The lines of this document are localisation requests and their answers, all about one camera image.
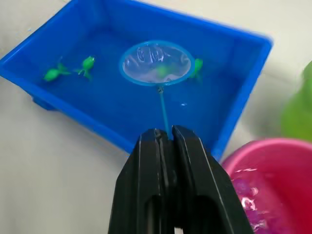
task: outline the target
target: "pink plastic basin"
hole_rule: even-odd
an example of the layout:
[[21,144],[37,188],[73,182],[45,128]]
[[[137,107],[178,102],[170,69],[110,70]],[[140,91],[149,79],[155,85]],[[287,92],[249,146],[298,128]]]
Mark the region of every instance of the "pink plastic basin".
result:
[[312,145],[250,142],[223,163],[257,234],[312,233]]

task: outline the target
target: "blue plastic tray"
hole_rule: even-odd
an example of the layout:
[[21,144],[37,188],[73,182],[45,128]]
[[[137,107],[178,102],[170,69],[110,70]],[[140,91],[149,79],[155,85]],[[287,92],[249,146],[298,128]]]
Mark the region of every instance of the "blue plastic tray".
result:
[[[169,124],[193,129],[216,159],[229,140],[271,49],[261,36],[129,0],[72,0],[0,60],[0,75],[47,110],[59,110],[130,152],[140,133],[164,129],[155,88],[119,72],[131,46],[165,40],[203,60],[202,81],[165,87]],[[93,56],[93,81],[42,78],[61,61],[70,70]]]

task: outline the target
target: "mesh net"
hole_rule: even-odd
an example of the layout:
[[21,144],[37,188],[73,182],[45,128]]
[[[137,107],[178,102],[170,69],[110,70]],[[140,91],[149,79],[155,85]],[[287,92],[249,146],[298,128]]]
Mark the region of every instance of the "mesh net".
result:
[[129,49],[121,61],[123,75],[141,85],[170,85],[187,78],[194,59],[181,47],[165,41],[150,41]]

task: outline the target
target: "white surface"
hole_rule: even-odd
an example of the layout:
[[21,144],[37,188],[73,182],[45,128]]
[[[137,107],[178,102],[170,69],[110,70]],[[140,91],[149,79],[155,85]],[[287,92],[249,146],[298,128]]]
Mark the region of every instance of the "white surface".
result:
[[[148,0],[271,35],[275,46],[226,154],[279,135],[282,105],[312,58],[310,0]],[[1,0],[0,57],[65,0]],[[0,78],[0,233],[106,233],[126,154]]]

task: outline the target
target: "toy fish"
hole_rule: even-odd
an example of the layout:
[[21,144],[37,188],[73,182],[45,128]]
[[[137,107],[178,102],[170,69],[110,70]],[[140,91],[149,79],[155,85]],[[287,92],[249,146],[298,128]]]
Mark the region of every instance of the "toy fish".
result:
[[51,82],[56,80],[60,75],[70,75],[70,72],[68,72],[67,68],[61,63],[58,64],[57,69],[50,69],[47,74],[45,74],[43,79],[47,82]]
[[164,79],[168,74],[170,74],[171,69],[169,66],[161,65],[157,68],[158,78]]
[[195,59],[195,69],[193,73],[190,75],[190,78],[195,78],[198,75],[198,72],[201,70],[203,67],[203,60],[197,58]]
[[92,77],[91,77],[89,71],[93,68],[95,60],[96,59],[94,57],[89,56],[88,58],[86,58],[82,62],[82,68],[83,69],[75,70],[75,72],[78,72],[78,75],[80,75],[82,72],[84,72],[83,76],[87,77],[89,80],[92,80]]

